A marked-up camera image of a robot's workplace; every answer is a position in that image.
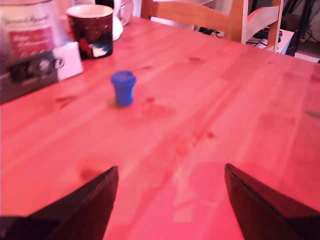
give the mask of small blue container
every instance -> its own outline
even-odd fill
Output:
[[[134,86],[137,82],[131,71],[118,71],[111,77],[114,85],[116,103],[128,106],[134,101]]]

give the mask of label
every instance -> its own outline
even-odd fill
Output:
[[[11,31],[9,38],[19,57],[42,53],[54,48],[51,27],[32,31]]]

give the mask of floor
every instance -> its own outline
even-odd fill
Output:
[[[314,58],[320,60],[320,43],[314,41],[300,42],[296,53],[295,57],[301,58],[301,55],[304,55],[305,58],[303,59],[311,62],[315,61]]]

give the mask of white container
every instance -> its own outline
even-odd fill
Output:
[[[1,1],[1,46],[9,58],[23,58],[62,46],[66,40],[54,0]]]

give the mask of chair back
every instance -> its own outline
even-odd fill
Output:
[[[276,50],[284,0],[273,0],[248,16],[248,0],[233,0],[230,14],[182,1],[142,0],[141,17],[157,17],[224,32],[224,38],[245,44],[259,30],[269,27],[267,48]]]

